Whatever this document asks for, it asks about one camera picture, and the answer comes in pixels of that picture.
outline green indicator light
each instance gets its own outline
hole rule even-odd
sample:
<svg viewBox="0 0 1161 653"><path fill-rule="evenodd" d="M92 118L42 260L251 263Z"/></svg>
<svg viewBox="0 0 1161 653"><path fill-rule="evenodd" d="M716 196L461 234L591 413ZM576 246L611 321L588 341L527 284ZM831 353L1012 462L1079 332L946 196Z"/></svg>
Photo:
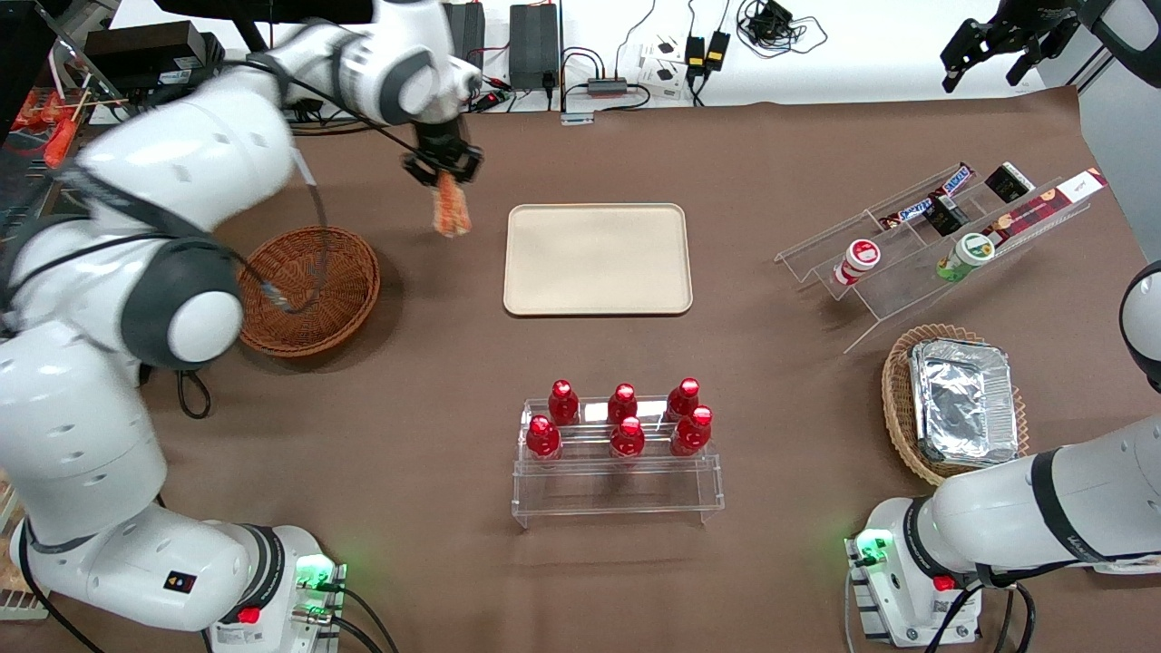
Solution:
<svg viewBox="0 0 1161 653"><path fill-rule="evenodd" d="M300 584L318 587L331 580L334 573L334 564L323 554L303 555L295 565L295 580Z"/></svg>

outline foil container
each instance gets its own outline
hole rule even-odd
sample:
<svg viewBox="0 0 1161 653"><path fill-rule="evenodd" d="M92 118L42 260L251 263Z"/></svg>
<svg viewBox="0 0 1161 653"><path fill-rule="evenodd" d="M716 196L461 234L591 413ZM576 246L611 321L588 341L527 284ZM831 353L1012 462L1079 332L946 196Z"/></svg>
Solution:
<svg viewBox="0 0 1161 653"><path fill-rule="evenodd" d="M1008 356L937 338L911 347L920 451L933 462L988 467L1017 457L1019 435Z"/></svg>

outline red bottle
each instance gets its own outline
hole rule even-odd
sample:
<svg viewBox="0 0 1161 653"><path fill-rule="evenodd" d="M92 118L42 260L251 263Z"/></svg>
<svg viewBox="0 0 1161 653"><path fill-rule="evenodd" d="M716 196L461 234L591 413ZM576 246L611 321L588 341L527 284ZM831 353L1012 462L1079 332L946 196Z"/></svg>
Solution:
<svg viewBox="0 0 1161 653"><path fill-rule="evenodd" d="M608 417L606 423L620 424L626 417L637 416L637 393L633 386L621 383L616 386L613 396L608 397Z"/></svg>
<svg viewBox="0 0 1161 653"><path fill-rule="evenodd" d="M693 412L698 407L698 392L701 387L694 378L684 379L671 393L665 403L665 421L679 422L682 417Z"/></svg>
<svg viewBox="0 0 1161 653"><path fill-rule="evenodd" d="M641 430L641 421L626 417L613 429L608 438L608 454L613 458L636 458L646 450L646 432Z"/></svg>
<svg viewBox="0 0 1161 653"><path fill-rule="evenodd" d="M533 415L528 422L525 445L534 460L558 460L561 458L561 432L543 415Z"/></svg>
<svg viewBox="0 0 1161 653"><path fill-rule="evenodd" d="M669 452L673 455L693 455L709 442L709 423L714 414L708 406L699 406L690 415L682 417L677 430L669 440Z"/></svg>
<svg viewBox="0 0 1161 653"><path fill-rule="evenodd" d="M577 399L572 383L564 379L553 383L553 393L548 395L548 414L557 426L568 426L580 421L580 400Z"/></svg>

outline beige tray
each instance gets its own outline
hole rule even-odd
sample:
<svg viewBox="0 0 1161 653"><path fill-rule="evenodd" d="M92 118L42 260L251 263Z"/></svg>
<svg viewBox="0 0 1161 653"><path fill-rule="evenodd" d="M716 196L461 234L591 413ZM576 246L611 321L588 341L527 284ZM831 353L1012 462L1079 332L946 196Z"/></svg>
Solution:
<svg viewBox="0 0 1161 653"><path fill-rule="evenodd" d="M672 315L693 304L677 204L521 204L509 214L514 315Z"/></svg>

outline brown table surface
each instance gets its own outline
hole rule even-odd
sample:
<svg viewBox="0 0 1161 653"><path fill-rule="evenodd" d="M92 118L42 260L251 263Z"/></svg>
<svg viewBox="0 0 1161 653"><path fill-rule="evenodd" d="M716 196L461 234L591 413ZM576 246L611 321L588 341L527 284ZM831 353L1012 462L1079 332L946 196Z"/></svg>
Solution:
<svg viewBox="0 0 1161 653"><path fill-rule="evenodd" d="M432 232L431 196L398 168L395 145L374 134L301 139L333 223L380 252L382 296L348 346L309 365L235 347L203 374L209 419L181 415L170 373L144 388L171 509L308 529L351 565L351 587L404 653L842 651L843 536L878 502L931 489L884 428L893 337L843 356L866 323L844 321L822 288L800 288L774 254L961 159L985 173L1012 160L1036 180L1094 165L1075 94L470 124L488 160L468 189L475 231L455 241ZM633 201L685 209L686 315L504 311L512 207ZM310 207L296 182L221 236L248 252L310 223ZM916 323L967 326L1008 351L1033 451L1086 440L1161 406L1117 326L1142 263L1105 191L987 293ZM664 393L684 375L716 410L723 512L705 526L687 515L542 518L521 532L510 498L525 397L558 376L601 395L622 380ZM1027 584L1038 651L1156 650L1161 582L1069 569ZM201 650L196 634L59 603L110 653ZM1001 603L986 598L983 643L952 650L990 651ZM1022 623L1017 609L1016 638ZM0 625L0 651L81 647L44 622Z"/></svg>

